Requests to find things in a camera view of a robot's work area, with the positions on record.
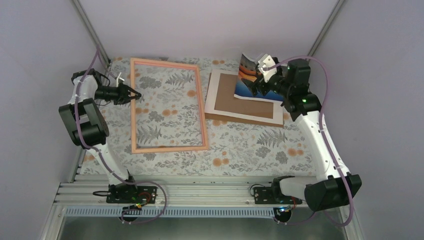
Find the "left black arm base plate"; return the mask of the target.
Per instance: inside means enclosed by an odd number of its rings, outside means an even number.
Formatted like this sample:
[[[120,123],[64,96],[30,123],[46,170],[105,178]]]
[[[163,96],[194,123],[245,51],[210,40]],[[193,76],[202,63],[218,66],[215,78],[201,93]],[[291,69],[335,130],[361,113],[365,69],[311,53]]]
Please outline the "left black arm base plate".
[[[111,186],[106,197],[108,204],[154,204],[158,188],[156,186],[122,185]]]

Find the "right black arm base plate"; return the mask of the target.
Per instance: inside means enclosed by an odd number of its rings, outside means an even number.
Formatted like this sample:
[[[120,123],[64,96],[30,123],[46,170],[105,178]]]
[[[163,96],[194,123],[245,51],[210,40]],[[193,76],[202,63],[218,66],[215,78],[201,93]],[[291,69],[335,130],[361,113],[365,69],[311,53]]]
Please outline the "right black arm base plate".
[[[254,186],[252,195],[256,205],[301,205],[303,203],[299,198],[283,195],[281,191],[265,186]]]

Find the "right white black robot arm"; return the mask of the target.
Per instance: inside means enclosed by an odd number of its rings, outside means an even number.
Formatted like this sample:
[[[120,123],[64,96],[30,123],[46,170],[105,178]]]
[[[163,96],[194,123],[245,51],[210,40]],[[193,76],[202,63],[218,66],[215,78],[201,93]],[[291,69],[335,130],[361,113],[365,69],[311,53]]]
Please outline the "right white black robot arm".
[[[289,197],[305,201],[313,212],[352,205],[362,186],[361,177],[352,174],[340,157],[325,123],[323,105],[310,91],[309,56],[281,62],[264,55],[256,65],[256,80],[247,87],[255,96],[273,92],[283,98],[282,106],[303,133],[314,160],[316,179],[284,176],[275,178],[271,198],[278,204]]]

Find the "sunset lake photo print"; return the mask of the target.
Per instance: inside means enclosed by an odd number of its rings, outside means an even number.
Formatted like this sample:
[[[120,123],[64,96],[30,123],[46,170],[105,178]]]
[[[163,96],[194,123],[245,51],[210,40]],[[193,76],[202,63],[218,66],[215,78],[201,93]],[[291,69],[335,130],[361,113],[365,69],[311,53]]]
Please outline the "sunset lake photo print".
[[[234,97],[242,100],[253,100],[260,102],[282,102],[283,97],[272,91],[270,91],[266,95],[261,94],[259,91],[257,91],[257,95],[252,94],[245,82],[249,84],[250,82],[253,83],[257,79],[256,66],[257,60],[255,58],[251,58],[242,53],[234,90]]]

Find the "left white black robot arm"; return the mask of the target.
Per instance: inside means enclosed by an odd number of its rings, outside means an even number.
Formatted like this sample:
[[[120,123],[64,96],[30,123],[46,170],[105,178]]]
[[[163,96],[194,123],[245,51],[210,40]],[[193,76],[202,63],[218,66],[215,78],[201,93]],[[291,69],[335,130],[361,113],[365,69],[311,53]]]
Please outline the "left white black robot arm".
[[[58,112],[72,142],[101,162],[108,178],[108,195],[119,193],[124,201],[131,203],[139,197],[140,190],[107,142],[109,127],[96,101],[126,105],[142,95],[124,84],[122,79],[118,79],[115,87],[103,85],[103,77],[104,74],[93,68],[74,73],[72,97],[66,105],[59,107]]]

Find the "brown frame backing board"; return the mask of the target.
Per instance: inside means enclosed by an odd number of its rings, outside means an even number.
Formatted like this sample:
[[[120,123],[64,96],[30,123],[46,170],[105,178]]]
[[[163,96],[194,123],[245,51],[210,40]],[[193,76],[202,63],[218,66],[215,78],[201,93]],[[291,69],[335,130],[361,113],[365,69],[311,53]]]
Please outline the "brown frame backing board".
[[[284,113],[277,102],[234,97],[237,73],[213,69],[204,105],[208,120],[228,121],[270,127],[284,126]]]

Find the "pink wooden picture frame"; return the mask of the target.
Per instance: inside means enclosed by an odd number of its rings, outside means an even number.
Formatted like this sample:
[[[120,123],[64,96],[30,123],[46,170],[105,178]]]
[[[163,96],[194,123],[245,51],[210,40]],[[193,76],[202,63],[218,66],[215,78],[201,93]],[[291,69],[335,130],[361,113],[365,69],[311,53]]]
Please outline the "pink wooden picture frame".
[[[132,154],[149,154],[149,153],[168,153],[168,152],[188,152],[188,151],[205,151],[209,149],[208,131],[205,118],[204,98],[201,87],[200,68],[196,64],[177,63],[162,60],[151,60],[143,58],[130,58],[130,86],[134,88],[135,84],[135,65],[153,66],[172,69],[183,69],[194,71],[196,96],[199,111],[199,121],[201,130],[202,145],[189,146],[169,146],[156,148],[137,148],[136,143],[136,101],[130,102],[130,122],[131,122],[131,153]]]

